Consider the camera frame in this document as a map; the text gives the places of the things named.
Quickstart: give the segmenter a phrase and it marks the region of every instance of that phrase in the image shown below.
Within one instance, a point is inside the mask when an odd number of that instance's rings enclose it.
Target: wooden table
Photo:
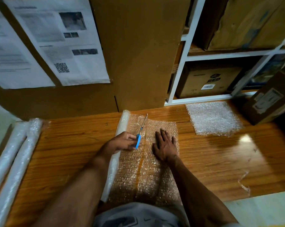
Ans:
[[[199,136],[185,105],[135,111],[174,121],[180,156],[189,170],[221,200],[285,191],[285,136],[274,123],[250,125],[231,137]],[[49,201],[96,151],[114,137],[121,113],[54,119],[43,129],[8,217],[7,226],[32,224]]]

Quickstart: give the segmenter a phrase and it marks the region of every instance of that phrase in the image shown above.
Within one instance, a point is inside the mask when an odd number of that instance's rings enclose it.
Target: white paper sheet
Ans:
[[[4,0],[63,86],[110,83],[89,0]]]
[[[55,86],[0,12],[0,87]]]

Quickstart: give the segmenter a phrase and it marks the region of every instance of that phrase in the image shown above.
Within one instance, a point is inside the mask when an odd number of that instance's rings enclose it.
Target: cardboard box with logo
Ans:
[[[273,48],[285,38],[285,0],[206,0],[193,42],[205,50]]]
[[[187,62],[176,89],[179,98],[223,94],[242,67],[226,61]]]
[[[253,125],[272,121],[285,112],[285,67],[243,105],[242,111]]]

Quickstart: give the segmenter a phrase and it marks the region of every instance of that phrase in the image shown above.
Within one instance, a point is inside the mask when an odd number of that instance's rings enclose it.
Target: qr code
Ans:
[[[66,72],[70,72],[70,70],[68,69],[68,66],[66,65],[66,63],[57,63],[54,64],[57,71],[59,73],[66,73]]]

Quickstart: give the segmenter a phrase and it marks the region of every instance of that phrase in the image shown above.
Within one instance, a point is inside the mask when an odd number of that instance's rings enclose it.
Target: shelf frame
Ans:
[[[246,84],[265,66],[265,64],[276,54],[285,54],[285,49],[282,46],[285,44],[285,39],[282,43],[275,49],[270,50],[259,50],[259,51],[247,51],[247,52],[231,52],[231,53],[221,53],[221,54],[210,54],[210,55],[197,55],[188,56],[190,46],[193,41],[193,37],[197,28],[200,15],[205,4],[205,0],[194,0],[192,11],[189,18],[189,32],[188,34],[182,35],[181,41],[185,42],[182,50],[182,55],[179,61],[178,69],[176,74],[172,79],[172,84],[169,92],[169,97],[166,99],[164,106],[187,104],[187,103],[200,103],[209,102],[216,100],[232,99],[236,97],[247,97],[252,96],[256,93],[247,92],[241,93],[241,90],[246,86]],[[254,67],[238,82],[236,88],[230,94],[214,95],[214,96],[200,96],[185,99],[174,99],[175,91],[184,68],[185,62],[187,61],[204,61],[204,60],[216,60],[216,59],[227,59],[236,57],[252,57],[252,56],[262,56],[262,58],[254,65]]]

